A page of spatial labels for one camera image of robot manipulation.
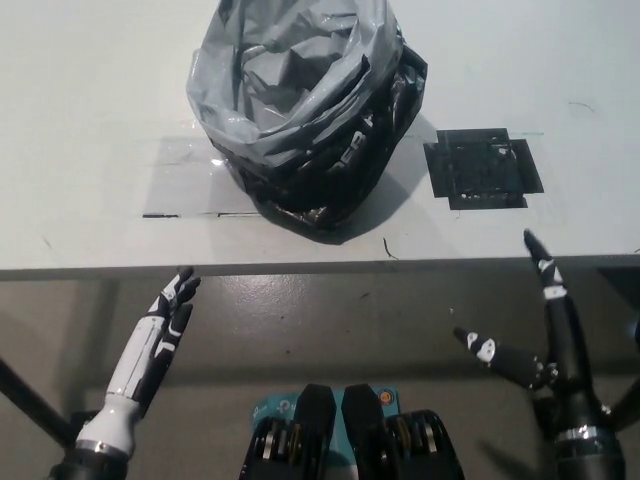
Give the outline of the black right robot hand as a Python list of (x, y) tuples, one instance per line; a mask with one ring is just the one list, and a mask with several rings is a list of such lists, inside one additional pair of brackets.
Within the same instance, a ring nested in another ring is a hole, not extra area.
[(531, 392), (550, 389), (556, 407), (551, 429), (556, 434), (583, 426), (608, 427), (608, 414), (594, 390), (584, 330), (559, 266), (531, 230), (523, 232), (523, 240), (541, 283), (547, 355), (461, 327), (453, 335), (492, 373)]

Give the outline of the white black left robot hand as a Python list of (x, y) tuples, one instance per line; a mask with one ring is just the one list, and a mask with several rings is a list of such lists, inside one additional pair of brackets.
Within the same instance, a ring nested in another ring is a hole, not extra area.
[(137, 404), (144, 416), (175, 356), (189, 323), (201, 279), (192, 267), (178, 271), (141, 317), (120, 356), (107, 387)]

